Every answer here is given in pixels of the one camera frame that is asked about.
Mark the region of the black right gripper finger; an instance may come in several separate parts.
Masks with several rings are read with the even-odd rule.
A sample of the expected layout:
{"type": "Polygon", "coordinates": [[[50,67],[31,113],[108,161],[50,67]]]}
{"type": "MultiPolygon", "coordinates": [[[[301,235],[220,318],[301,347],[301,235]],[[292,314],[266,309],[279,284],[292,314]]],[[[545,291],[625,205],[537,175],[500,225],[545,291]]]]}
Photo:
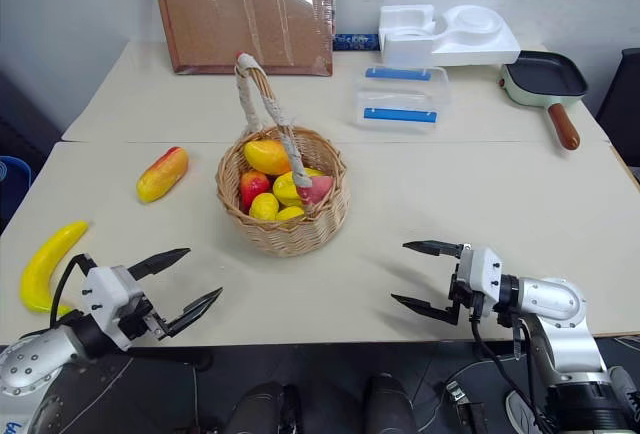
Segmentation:
{"type": "Polygon", "coordinates": [[[413,251],[431,255],[431,256],[449,256],[459,258],[463,251],[462,244],[452,244],[437,240],[426,241],[410,241],[403,243],[404,248],[411,249],[413,251]]]}
{"type": "Polygon", "coordinates": [[[449,306],[446,306],[444,309],[439,309],[433,307],[428,301],[406,297],[398,294],[391,294],[391,297],[403,306],[421,316],[444,322],[453,326],[456,326],[458,324],[460,303],[456,300],[453,300],[451,304],[449,306]]]}

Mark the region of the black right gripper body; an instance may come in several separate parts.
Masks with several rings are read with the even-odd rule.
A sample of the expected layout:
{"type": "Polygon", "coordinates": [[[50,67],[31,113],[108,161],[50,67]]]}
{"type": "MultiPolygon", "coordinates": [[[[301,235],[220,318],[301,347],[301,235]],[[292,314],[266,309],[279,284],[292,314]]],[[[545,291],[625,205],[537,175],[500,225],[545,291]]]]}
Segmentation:
{"type": "Polygon", "coordinates": [[[483,258],[470,245],[462,244],[463,251],[451,276],[449,299],[460,303],[460,309],[469,310],[469,320],[479,321],[484,309],[482,289],[483,258]]]}

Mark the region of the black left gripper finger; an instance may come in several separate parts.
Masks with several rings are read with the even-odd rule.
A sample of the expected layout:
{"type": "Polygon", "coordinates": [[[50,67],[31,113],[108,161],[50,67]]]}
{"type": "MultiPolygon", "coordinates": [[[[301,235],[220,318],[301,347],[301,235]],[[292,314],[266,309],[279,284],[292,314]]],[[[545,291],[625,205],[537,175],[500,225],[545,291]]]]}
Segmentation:
{"type": "Polygon", "coordinates": [[[164,271],[190,252],[190,248],[176,248],[155,254],[129,267],[128,271],[135,280],[140,280],[148,275],[155,275],[164,271]]]}
{"type": "Polygon", "coordinates": [[[199,320],[222,294],[223,288],[206,293],[191,302],[183,309],[183,313],[166,325],[165,335],[175,337],[190,325],[199,320]]]}

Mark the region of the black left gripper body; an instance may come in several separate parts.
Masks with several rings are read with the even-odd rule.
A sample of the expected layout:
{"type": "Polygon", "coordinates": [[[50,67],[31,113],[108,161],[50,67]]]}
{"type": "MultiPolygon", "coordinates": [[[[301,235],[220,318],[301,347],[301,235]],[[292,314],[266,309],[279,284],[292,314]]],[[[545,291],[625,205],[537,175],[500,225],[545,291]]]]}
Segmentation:
{"type": "Polygon", "coordinates": [[[168,336],[165,320],[157,313],[151,301],[144,295],[131,299],[117,311],[117,327],[123,339],[117,342],[119,350],[128,350],[133,341],[150,332],[157,340],[168,336]]]}

